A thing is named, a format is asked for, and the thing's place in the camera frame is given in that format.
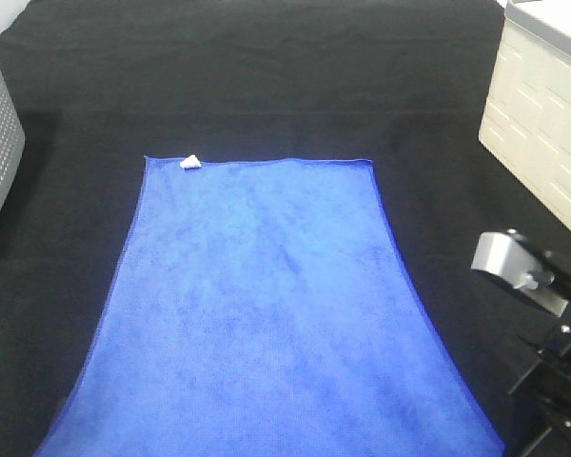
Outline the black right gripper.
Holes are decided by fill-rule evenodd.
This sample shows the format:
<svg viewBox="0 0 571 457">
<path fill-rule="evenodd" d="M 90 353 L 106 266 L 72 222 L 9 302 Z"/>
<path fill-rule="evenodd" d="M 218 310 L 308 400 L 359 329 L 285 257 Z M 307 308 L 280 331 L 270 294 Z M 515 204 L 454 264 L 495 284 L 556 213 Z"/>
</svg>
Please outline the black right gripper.
<svg viewBox="0 0 571 457">
<path fill-rule="evenodd" d="M 547 449 L 550 437 L 561 438 L 571 449 L 571 255 L 544 251 L 539 261 L 538 290 L 554 292 L 566 307 L 540 340 L 520 338 L 533 362 L 510 394 L 530 412 L 530 421 L 506 445 L 508 456 L 532 456 Z"/>
</svg>

